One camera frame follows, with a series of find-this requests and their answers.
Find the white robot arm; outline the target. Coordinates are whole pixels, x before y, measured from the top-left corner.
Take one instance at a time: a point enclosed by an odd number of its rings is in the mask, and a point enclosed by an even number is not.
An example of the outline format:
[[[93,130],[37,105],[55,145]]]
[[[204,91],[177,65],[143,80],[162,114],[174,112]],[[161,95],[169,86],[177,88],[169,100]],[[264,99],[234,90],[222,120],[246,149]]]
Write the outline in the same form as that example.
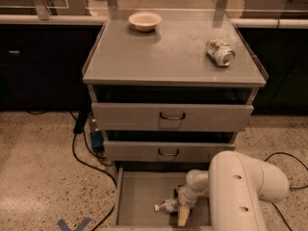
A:
[[[213,231],[267,231],[260,203],[283,200],[289,187],[279,167],[239,152],[220,152],[207,170],[186,174],[186,184],[178,191],[177,225],[186,225],[194,204],[205,196]]]

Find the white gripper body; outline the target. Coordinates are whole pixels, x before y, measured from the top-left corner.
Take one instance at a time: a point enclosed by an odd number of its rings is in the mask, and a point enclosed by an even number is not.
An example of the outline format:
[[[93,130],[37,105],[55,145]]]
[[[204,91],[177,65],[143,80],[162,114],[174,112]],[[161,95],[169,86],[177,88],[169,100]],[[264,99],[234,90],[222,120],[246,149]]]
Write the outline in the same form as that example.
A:
[[[180,206],[187,206],[192,209],[199,197],[199,192],[195,192],[190,187],[182,185],[182,189],[178,196],[178,202]]]

